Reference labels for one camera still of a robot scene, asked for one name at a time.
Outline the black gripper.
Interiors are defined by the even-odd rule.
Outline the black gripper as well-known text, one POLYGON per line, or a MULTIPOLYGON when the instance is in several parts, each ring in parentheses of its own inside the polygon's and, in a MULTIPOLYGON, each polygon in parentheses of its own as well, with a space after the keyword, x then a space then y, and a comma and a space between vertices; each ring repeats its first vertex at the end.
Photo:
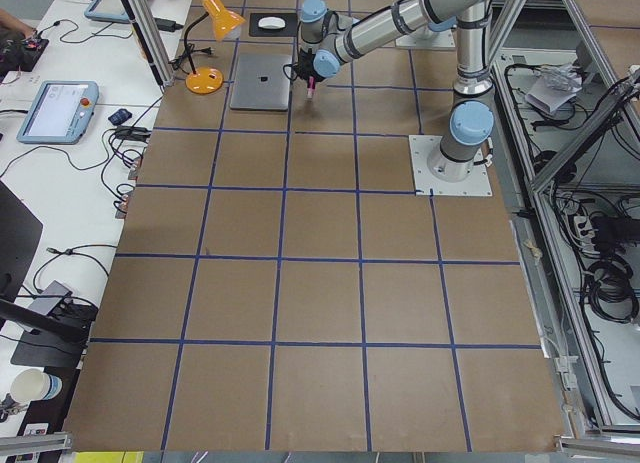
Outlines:
POLYGON ((298 60, 295 64, 295 73, 298 78, 307 83, 317 83, 320 81, 320 75, 314 68, 315 53, 312 50, 298 51, 298 60))

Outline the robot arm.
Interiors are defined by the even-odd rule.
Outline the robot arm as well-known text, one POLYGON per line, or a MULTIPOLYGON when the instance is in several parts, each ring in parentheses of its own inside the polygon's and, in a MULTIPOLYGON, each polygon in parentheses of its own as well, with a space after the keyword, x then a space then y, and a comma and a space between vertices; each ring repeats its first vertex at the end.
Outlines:
POLYGON ((305 0, 299 15, 299 50, 290 75, 316 84, 334 77, 342 66, 403 36, 457 29, 454 104, 449 126, 427 158, 429 171, 442 181, 467 178, 481 145, 494 127, 488 97, 492 0, 398 0, 361 20, 305 0))

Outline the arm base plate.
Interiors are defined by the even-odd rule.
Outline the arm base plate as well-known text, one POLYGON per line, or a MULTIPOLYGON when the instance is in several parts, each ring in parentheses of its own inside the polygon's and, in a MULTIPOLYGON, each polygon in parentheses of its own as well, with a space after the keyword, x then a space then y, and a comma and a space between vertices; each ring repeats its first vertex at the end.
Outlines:
POLYGON ((428 164, 428 157, 439 149, 439 135, 410 135, 408 137, 414 189, 421 196, 490 197, 491 184, 485 165, 471 165, 470 173, 460 182, 449 182, 436 176, 428 164))
POLYGON ((409 35, 398 37, 395 46, 401 49, 453 51, 455 42, 451 29, 434 31, 425 26, 409 35))

